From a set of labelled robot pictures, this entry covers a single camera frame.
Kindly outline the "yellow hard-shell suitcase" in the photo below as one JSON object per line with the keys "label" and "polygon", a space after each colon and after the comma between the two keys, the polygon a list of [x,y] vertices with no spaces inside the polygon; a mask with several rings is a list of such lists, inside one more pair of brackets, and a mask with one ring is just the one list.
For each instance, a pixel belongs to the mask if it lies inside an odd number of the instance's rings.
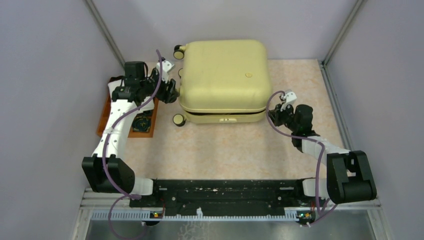
{"label": "yellow hard-shell suitcase", "polygon": [[267,49],[258,40],[202,40],[176,45],[179,105],[173,123],[254,123],[265,117],[273,86]]}

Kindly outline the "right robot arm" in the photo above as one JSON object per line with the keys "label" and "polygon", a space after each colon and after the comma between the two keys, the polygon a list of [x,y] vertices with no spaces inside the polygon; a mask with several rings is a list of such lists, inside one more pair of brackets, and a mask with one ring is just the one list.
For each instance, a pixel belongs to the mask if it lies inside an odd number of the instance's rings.
{"label": "right robot arm", "polygon": [[282,104],[267,112],[273,127],[284,126],[291,133],[292,145],[298,151],[326,165],[326,191],[335,204],[371,201],[377,188],[367,154],[362,150],[338,147],[313,130],[313,108],[306,104],[282,108]]}

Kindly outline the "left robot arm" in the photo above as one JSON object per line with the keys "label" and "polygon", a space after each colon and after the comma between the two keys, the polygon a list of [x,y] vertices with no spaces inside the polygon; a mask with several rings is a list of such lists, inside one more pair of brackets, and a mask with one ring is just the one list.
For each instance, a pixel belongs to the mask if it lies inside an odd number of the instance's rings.
{"label": "left robot arm", "polygon": [[160,202],[161,194],[154,189],[154,181],[136,177],[122,155],[136,116],[153,110],[154,100],[166,104],[177,100],[176,81],[169,77],[174,67],[174,63],[162,57],[148,74],[145,62],[129,61],[124,64],[124,75],[110,79],[107,123],[92,155],[84,157],[81,164],[94,192],[141,198],[149,207]]}

